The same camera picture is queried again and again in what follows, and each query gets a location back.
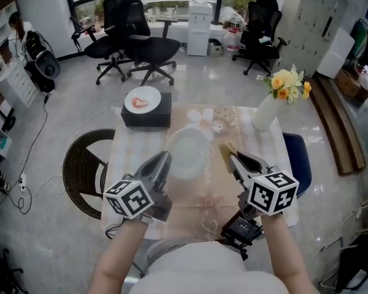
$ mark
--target person's arm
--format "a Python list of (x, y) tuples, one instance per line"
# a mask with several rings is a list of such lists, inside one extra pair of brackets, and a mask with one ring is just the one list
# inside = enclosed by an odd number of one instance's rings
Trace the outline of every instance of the person's arm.
[(147, 224), (126, 220), (102, 254), (93, 273), (88, 294), (120, 294)]
[(275, 276), (285, 284), (290, 294), (318, 293), (283, 216), (262, 216), (262, 224)]

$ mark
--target wicker chair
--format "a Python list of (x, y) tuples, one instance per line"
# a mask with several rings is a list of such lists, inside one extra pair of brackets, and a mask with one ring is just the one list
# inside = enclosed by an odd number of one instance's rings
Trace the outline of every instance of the wicker chair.
[(63, 181), (66, 192), (74, 204), (90, 217), (101, 219), (101, 212), (91, 207), (81, 194), (100, 197), (95, 181), (99, 165), (103, 165), (99, 187), (104, 192), (108, 163), (95, 156), (87, 147), (101, 140), (113, 140), (115, 130), (101, 129), (88, 132), (78, 139), (68, 149), (63, 164)]

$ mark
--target plastic bag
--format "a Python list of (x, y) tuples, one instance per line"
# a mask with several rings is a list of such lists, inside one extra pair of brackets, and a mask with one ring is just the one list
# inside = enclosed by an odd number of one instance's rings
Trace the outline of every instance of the plastic bag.
[(232, 23), (229, 27), (233, 28), (242, 28), (245, 26), (244, 19), (232, 8), (232, 7), (223, 7), (220, 12), (220, 22), (221, 23)]

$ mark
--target power strip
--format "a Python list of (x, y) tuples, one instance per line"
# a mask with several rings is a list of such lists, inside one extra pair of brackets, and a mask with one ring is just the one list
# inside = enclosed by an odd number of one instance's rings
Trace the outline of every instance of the power strip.
[(19, 179), (19, 188), (21, 192), (24, 192), (26, 190), (26, 173), (22, 173), (20, 175), (20, 179)]

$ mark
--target yellow flower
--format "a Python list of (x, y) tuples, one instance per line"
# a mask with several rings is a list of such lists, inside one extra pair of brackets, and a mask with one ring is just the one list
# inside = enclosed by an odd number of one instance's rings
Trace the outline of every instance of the yellow flower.
[(281, 100), (286, 100), (286, 98), (288, 97), (288, 91), (286, 89), (281, 89), (278, 92), (278, 98)]
[(281, 71), (278, 71), (277, 73), (274, 73), (274, 78), (275, 77), (282, 78), (283, 85), (285, 87), (290, 87), (296, 84), (296, 81), (297, 81), (294, 75), (290, 71), (287, 71), (287, 70), (281, 70)]
[(303, 99), (307, 99), (309, 97), (309, 91), (304, 91), (301, 96)]
[(272, 89), (277, 90), (283, 85), (283, 79), (280, 77), (273, 77), (271, 80)]
[(304, 91), (310, 92), (311, 89), (311, 84), (308, 81), (304, 82)]

